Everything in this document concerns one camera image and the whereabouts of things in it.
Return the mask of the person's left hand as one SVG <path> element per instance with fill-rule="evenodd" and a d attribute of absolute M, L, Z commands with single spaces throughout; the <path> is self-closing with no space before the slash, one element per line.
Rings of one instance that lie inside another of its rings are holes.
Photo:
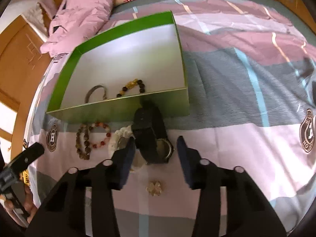
<path fill-rule="evenodd" d="M 10 187 L 4 194 L 4 208 L 11 218 L 20 226 L 28 227 L 37 212 L 33 203 L 33 193 L 23 182 L 18 182 Z"/>

